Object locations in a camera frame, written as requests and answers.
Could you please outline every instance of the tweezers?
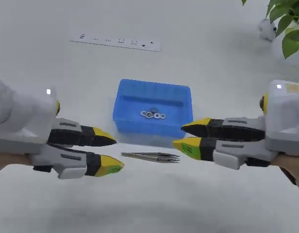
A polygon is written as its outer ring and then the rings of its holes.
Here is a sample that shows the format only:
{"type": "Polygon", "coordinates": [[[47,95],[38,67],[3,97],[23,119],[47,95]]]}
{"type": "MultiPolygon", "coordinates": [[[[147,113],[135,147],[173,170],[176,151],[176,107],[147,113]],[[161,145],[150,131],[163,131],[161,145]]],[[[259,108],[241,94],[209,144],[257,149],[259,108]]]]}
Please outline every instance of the tweezers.
{"type": "Polygon", "coordinates": [[[121,152],[122,156],[154,161],[159,163],[178,163],[179,156],[161,152],[121,152]]]}

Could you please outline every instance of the power strip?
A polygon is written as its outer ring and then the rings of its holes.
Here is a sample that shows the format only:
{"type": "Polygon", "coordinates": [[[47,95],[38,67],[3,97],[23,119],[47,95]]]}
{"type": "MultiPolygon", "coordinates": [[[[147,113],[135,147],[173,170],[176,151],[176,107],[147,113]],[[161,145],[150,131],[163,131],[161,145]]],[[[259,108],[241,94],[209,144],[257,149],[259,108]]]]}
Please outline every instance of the power strip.
{"type": "Polygon", "coordinates": [[[125,38],[103,38],[98,36],[89,36],[87,34],[79,34],[70,39],[71,42],[81,42],[94,45],[106,45],[113,47],[121,47],[136,50],[147,50],[147,51],[161,51],[161,43],[157,41],[144,41],[138,39],[125,39],[125,38]]]}

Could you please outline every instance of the yellow label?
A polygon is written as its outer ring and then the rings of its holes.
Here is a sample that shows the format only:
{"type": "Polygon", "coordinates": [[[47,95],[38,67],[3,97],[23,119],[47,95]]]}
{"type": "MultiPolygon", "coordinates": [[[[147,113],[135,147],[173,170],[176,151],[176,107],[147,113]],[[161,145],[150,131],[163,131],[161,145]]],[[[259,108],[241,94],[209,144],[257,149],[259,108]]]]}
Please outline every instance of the yellow label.
{"type": "Polygon", "coordinates": [[[285,88],[287,92],[299,93],[299,84],[287,83],[285,88]]]}

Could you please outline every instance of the metal washer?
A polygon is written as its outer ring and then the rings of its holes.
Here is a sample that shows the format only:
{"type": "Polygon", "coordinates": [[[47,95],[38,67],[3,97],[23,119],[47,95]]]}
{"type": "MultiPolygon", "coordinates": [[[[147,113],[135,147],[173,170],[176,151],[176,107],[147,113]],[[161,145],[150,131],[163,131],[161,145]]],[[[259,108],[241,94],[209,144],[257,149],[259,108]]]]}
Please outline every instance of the metal washer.
{"type": "Polygon", "coordinates": [[[146,112],[145,117],[146,118],[153,118],[154,114],[152,112],[146,112]]]}
{"type": "Polygon", "coordinates": [[[146,111],[141,111],[141,116],[145,117],[146,116],[146,111]]]}
{"type": "Polygon", "coordinates": [[[155,113],[155,114],[154,114],[154,118],[155,118],[155,119],[159,119],[159,118],[161,118],[161,114],[160,114],[160,113],[155,113]]]}

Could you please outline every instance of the white table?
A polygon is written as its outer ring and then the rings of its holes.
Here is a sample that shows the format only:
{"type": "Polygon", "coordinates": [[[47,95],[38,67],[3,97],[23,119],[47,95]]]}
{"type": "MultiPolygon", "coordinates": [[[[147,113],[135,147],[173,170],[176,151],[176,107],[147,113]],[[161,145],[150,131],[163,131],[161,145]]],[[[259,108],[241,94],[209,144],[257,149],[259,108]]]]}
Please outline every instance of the white table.
{"type": "MultiPolygon", "coordinates": [[[[116,135],[120,79],[188,85],[194,117],[256,117],[278,64],[257,25],[267,1],[0,0],[0,78],[30,92],[54,84],[60,116],[116,135]],[[158,38],[162,52],[69,42],[73,33],[158,38]]],[[[278,168],[239,171],[182,156],[178,165],[122,158],[127,144],[89,149],[125,168],[61,181],[9,166],[0,172],[0,233],[299,233],[299,191],[278,168]]]]}

